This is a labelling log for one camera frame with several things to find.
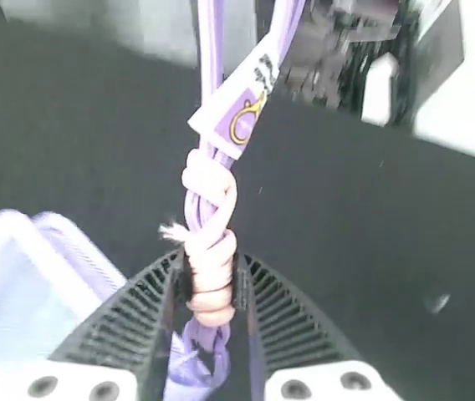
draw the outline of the black grille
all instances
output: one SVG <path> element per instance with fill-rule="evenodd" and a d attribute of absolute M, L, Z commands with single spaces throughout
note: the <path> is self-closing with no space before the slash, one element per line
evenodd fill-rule
<path fill-rule="evenodd" d="M 144 398 L 161 399 L 171 344 L 174 283 L 182 261 L 181 251 L 174 251 L 129 280 L 50 359 L 129 370 L 136 375 Z"/>
<path fill-rule="evenodd" d="M 360 359 L 338 328 L 295 286 L 247 257 L 266 374 L 318 363 Z"/>

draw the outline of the frayed rope end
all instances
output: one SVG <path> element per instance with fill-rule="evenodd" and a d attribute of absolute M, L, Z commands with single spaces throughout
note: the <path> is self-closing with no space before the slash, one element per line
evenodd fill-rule
<path fill-rule="evenodd" d="M 161 238 L 173 241 L 177 244 L 183 244 L 191 235 L 187 228 L 175 222 L 172 222 L 170 225 L 162 224 L 158 231 L 160 232 Z"/>

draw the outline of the purple ribbon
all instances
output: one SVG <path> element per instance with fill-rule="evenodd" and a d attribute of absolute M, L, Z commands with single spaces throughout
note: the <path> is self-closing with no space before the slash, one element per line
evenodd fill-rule
<path fill-rule="evenodd" d="M 280 63 L 282 63 L 289 50 L 289 45 L 295 35 L 304 4 L 305 0 L 277 0 L 275 3 L 271 33 L 277 38 L 278 60 L 280 60 Z M 217 90 L 223 81 L 222 19 L 223 0 L 198 0 L 203 103 Z M 211 145 L 202 135 L 199 149 L 229 170 L 235 161 Z M 190 191 L 186 193 L 184 212 L 186 223 L 191 231 L 200 230 L 215 211 L 216 207 L 207 200 L 203 200 L 200 196 Z M 204 327 L 193 317 L 184 327 L 182 338 L 183 347 L 180 346 L 179 349 L 175 349 L 174 353 L 171 352 L 171 363 L 173 359 L 179 358 L 177 355 L 183 351 L 186 353 L 186 361 L 182 366 L 184 370 L 169 372 L 169 379 L 174 383 L 167 384 L 166 399 L 179 397 L 172 390 L 176 387 L 177 383 L 187 387 L 217 388 L 224 383 L 230 371 L 230 357 L 226 349 L 228 339 L 230 338 L 229 324 L 221 327 Z M 212 353 L 215 362 L 213 374 L 206 374 L 204 365 L 199 363 L 196 355 L 193 355 L 194 358 L 187 359 L 187 355 L 194 353 L 198 348 Z M 188 399 L 202 399 L 193 397 L 192 393 L 189 396 L 190 398 Z"/>

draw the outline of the gray floor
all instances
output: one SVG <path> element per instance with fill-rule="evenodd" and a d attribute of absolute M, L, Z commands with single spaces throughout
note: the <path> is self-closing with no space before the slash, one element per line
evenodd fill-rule
<path fill-rule="evenodd" d="M 197 63 L 189 0 L 0 0 L 8 18 L 89 33 L 175 63 Z M 225 0 L 225 66 L 256 43 L 254 0 Z"/>

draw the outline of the screw hole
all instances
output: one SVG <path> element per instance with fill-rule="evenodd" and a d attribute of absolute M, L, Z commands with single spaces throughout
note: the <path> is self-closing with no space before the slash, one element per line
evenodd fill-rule
<path fill-rule="evenodd" d="M 55 376 L 45 376 L 38 378 L 28 388 L 28 395 L 32 398 L 43 398 L 49 396 L 57 387 L 58 379 Z"/>
<path fill-rule="evenodd" d="M 113 382 L 103 382 L 94 386 L 89 401 L 116 401 L 119 397 L 119 386 Z"/>
<path fill-rule="evenodd" d="M 349 372 L 341 377 L 341 383 L 348 390 L 369 390 L 371 388 L 370 380 L 363 374 Z"/>
<path fill-rule="evenodd" d="M 285 399 L 308 399 L 312 397 L 312 392 L 300 380 L 289 380 L 282 386 L 282 396 Z"/>

